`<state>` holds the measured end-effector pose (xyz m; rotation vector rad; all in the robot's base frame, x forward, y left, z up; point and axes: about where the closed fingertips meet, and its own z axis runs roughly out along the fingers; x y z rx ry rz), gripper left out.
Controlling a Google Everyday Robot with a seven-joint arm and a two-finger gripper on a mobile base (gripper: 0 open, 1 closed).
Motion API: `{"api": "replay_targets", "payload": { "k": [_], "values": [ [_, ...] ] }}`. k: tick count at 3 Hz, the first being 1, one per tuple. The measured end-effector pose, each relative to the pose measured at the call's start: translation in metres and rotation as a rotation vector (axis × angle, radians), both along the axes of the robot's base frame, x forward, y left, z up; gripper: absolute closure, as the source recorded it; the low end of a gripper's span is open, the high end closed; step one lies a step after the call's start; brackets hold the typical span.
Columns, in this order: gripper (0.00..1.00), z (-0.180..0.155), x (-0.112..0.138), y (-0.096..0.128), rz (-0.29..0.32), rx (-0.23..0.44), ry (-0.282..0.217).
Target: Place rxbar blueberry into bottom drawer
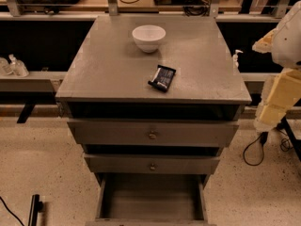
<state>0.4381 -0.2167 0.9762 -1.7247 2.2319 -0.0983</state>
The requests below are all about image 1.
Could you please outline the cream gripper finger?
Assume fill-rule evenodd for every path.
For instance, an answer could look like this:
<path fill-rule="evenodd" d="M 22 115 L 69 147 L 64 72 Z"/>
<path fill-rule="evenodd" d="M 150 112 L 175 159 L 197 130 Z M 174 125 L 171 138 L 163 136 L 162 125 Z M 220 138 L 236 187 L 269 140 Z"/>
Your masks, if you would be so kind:
<path fill-rule="evenodd" d="M 261 54 L 273 53 L 276 33 L 277 30 L 275 28 L 269 31 L 252 45 L 252 50 Z"/>
<path fill-rule="evenodd" d="M 269 132 L 275 128 L 301 99 L 301 71 L 283 69 L 276 76 L 269 76 L 263 85 L 261 102 L 254 121 L 258 132 Z"/>

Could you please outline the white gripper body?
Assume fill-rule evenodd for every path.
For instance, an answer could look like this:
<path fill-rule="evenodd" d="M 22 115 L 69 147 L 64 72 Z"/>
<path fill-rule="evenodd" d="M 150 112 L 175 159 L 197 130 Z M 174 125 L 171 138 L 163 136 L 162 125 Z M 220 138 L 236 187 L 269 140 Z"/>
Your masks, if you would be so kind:
<path fill-rule="evenodd" d="M 271 54 L 273 61 L 283 68 L 301 68 L 301 1 L 277 24 Z"/>

